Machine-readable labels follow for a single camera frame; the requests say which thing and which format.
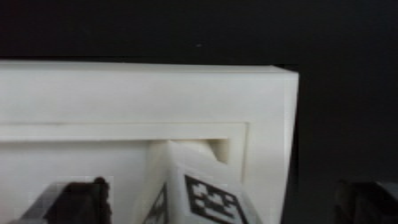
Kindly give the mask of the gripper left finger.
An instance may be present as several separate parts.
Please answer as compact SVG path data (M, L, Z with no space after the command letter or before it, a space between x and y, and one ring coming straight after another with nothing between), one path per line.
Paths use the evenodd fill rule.
M16 224L112 224L108 191L103 177L92 182L51 184Z

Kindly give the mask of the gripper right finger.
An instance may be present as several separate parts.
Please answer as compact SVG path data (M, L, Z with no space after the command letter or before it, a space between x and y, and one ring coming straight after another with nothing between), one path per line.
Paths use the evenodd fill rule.
M334 224L398 224L396 182L337 182Z

